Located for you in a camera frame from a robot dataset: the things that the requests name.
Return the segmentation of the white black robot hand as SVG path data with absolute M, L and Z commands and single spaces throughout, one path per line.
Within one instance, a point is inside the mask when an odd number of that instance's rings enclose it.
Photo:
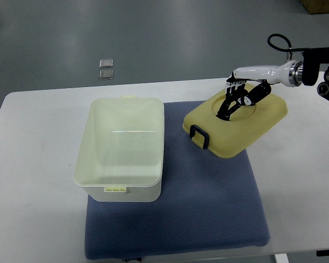
M 233 70 L 226 80 L 225 99 L 217 117 L 229 121 L 231 115 L 242 106 L 254 106 L 271 93 L 273 84 L 293 86 L 292 62 L 281 66 L 249 66 Z

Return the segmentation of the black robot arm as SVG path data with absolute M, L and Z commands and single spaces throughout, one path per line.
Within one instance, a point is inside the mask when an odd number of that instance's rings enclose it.
M 287 48 L 280 48 L 272 44 L 271 39 L 273 37 L 282 38 L 287 43 Z M 304 84 L 306 86 L 315 85 L 317 77 L 320 71 L 320 65 L 327 64 L 328 68 L 324 72 L 324 81 L 317 86 L 317 93 L 324 99 L 329 101 L 329 47 L 322 48 L 292 48 L 290 40 L 278 33 L 270 35 L 267 39 L 267 43 L 270 47 L 280 52 L 287 53 L 287 58 L 292 59 L 292 54 L 295 52 L 302 53 L 303 61 L 300 66 L 292 70 L 292 80 L 298 84 Z

